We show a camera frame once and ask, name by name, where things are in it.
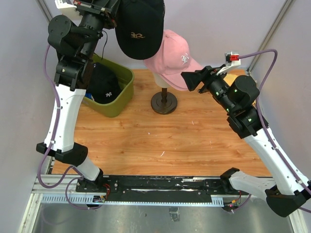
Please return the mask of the yellow cartoon car cloth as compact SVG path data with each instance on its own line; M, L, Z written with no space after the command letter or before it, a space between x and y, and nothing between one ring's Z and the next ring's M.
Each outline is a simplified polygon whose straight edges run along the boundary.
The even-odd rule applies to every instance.
M224 80L229 85L227 96L242 108L253 105L259 96L257 84L251 76L228 74Z

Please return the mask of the right aluminium frame post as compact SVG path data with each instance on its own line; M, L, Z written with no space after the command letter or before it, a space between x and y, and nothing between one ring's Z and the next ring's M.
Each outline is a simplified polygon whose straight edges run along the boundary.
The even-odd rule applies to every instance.
M268 45L270 41L272 40L273 36L277 32L279 26L281 25L282 21L284 20L285 16L288 14L289 10L295 3L295 0L285 0L281 9L279 10L275 20L273 21L272 25L270 26L266 36L264 37L261 45L259 46L258 51L266 50L268 49ZM256 55L250 64L250 66L247 68L247 73L251 74L251 72L254 70L255 66L257 65L261 55Z

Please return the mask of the black cap white logo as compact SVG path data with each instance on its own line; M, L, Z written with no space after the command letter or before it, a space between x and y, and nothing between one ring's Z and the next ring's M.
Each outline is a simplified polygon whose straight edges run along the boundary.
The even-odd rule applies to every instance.
M90 83L86 93L91 93L94 101L108 104L114 101L122 92L115 73L101 63L94 63Z

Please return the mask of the pink baseball cap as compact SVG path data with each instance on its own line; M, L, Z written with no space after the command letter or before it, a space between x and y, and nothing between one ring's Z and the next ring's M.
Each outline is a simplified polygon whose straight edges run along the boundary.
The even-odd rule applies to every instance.
M180 91L188 90L181 73L194 72L203 68L191 57L187 41L168 29L163 32L158 52L143 62L150 71L158 74L167 84Z

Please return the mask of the black cap gold logo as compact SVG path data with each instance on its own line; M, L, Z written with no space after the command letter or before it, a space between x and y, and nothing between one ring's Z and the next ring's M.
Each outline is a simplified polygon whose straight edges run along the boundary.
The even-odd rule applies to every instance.
M122 0L115 28L122 52L135 60L145 60L159 50L164 31L163 0Z

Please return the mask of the white mannequin head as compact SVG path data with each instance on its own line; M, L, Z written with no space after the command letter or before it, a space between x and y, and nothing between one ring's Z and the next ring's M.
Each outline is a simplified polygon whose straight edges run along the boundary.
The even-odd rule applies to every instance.
M161 88L169 88L171 85L167 83L159 74L153 72L153 77L156 85Z

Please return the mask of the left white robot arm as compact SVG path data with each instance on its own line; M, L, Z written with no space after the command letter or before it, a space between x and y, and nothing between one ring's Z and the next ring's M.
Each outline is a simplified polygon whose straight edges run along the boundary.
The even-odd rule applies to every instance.
M58 0L60 15L48 24L48 46L57 53L50 79L55 102L50 128L36 150L68 164L93 192L104 187L103 171L88 157L86 146L74 142L78 112L94 69L93 54L104 29L116 27L118 0Z

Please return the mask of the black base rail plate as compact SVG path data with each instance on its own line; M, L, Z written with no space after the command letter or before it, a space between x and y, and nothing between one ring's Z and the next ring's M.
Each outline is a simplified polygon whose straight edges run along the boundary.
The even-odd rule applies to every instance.
M213 195L247 195L246 192L225 190L219 177L195 176L103 176L103 186L82 180L76 185L76 192L105 193L108 197L133 198L135 200L149 197L151 200L185 199L203 200Z

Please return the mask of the aluminium frame post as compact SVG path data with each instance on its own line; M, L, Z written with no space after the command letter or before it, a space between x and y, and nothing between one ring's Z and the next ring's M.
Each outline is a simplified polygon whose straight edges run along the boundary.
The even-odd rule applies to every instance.
M45 17L45 19L47 20L47 22L50 22L53 18L52 13L48 7L48 5L46 4L45 0L36 0L36 3L39 7L39 9L41 10L43 16Z
M259 46L258 51L266 50L268 49L268 45L270 41L272 40L273 36L277 32L279 26L281 25L282 21L284 20L285 16L288 14L289 10L295 3L295 0L285 0L281 9L279 10L275 20L273 21L272 25L270 26L266 36L264 37L261 45ZM247 68L247 73L251 74L251 72L254 70L255 66L257 65L261 55L256 55L250 64L250 66Z

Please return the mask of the left aluminium frame post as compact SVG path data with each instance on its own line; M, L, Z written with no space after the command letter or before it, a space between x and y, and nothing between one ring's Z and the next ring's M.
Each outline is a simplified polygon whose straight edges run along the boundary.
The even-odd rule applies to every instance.
M46 4L45 0L36 0L36 3L39 7L39 9L41 10L43 16L45 17L45 19L47 20L47 22L50 22L53 18L52 13L48 7L48 5Z

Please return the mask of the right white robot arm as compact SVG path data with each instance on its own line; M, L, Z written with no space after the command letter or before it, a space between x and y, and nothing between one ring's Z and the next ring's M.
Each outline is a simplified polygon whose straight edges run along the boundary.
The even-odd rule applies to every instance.
M290 161L259 108L253 105L259 96L253 78L240 75L228 85L226 75L219 70L206 66L195 72L182 72L181 76L189 91L203 84L198 92L209 92L224 108L230 128L257 153L272 175L262 179L231 168L220 176L220 188L225 194L242 191L254 195L266 201L278 216L287 217L311 198L311 182Z

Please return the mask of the green plastic bin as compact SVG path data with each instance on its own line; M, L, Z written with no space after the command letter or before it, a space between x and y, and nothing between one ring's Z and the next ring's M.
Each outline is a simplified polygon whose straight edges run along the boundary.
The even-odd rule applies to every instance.
M115 73L122 92L114 101L108 104L99 104L87 97L83 98L82 103L105 117L117 117L134 95L134 73L131 69L96 54L93 56L93 61L107 66Z

